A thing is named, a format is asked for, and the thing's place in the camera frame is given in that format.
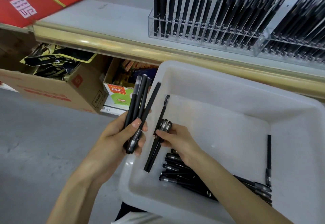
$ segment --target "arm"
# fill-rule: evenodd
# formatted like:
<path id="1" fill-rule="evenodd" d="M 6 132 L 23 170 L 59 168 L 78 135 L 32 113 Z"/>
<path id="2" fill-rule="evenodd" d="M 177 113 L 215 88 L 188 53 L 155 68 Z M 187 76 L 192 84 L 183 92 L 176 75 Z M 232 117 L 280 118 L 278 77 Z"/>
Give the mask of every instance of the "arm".
<path id="1" fill-rule="evenodd" d="M 134 135 L 141 120 L 125 129 L 127 112 L 112 121 L 103 131 L 76 171 L 68 179 L 47 220 L 47 224 L 87 224 L 97 193 L 113 175 L 124 156 L 123 144 Z M 135 154 L 140 155 L 146 137 L 142 134 Z"/>
<path id="2" fill-rule="evenodd" d="M 156 133 L 165 140 L 161 145 L 177 150 L 183 162 L 197 173 L 237 224 L 292 224 L 204 152 L 186 127 L 173 124 L 172 134 L 160 130 Z"/>

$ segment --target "forearm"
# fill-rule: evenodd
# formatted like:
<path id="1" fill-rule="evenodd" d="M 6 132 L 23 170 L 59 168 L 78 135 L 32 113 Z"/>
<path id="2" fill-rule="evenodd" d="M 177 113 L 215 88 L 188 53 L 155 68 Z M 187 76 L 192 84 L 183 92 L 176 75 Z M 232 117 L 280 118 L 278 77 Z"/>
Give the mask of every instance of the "forearm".
<path id="1" fill-rule="evenodd" d="M 197 173 L 237 224 L 292 223 L 201 151 L 190 159 Z"/>
<path id="2" fill-rule="evenodd" d="M 65 187 L 47 220 L 47 224 L 86 224 L 99 186 L 74 173 Z"/>

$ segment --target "fingernail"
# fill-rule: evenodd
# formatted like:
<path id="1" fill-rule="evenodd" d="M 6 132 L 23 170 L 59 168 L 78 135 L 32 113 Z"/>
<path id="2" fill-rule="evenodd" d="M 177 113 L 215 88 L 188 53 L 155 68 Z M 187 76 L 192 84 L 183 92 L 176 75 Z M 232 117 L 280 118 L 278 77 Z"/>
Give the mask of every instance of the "fingernail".
<path id="1" fill-rule="evenodd" d="M 138 128 L 141 124 L 141 119 L 140 118 L 136 118 L 133 122 L 132 122 L 132 127 L 134 128 Z"/>

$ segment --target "right hand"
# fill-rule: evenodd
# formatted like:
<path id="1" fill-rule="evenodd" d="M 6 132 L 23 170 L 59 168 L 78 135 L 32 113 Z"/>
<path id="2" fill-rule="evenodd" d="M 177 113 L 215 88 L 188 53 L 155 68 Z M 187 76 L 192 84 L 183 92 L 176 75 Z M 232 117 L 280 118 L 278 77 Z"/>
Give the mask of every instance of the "right hand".
<path id="1" fill-rule="evenodd" d="M 191 158 L 202 151 L 185 126 L 173 123 L 169 133 L 156 130 L 156 134 L 165 140 L 161 146 L 175 149 L 187 166 L 190 166 Z"/>

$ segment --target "gold shelf edge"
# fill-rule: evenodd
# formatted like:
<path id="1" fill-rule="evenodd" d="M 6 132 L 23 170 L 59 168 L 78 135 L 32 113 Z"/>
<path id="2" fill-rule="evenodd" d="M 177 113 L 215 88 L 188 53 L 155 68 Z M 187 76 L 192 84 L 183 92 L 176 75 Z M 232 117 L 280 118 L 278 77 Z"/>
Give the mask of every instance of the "gold shelf edge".
<path id="1" fill-rule="evenodd" d="M 325 78 L 159 47 L 52 23 L 34 24 L 36 40 L 129 60 L 160 64 L 174 60 L 250 79 L 325 102 Z"/>

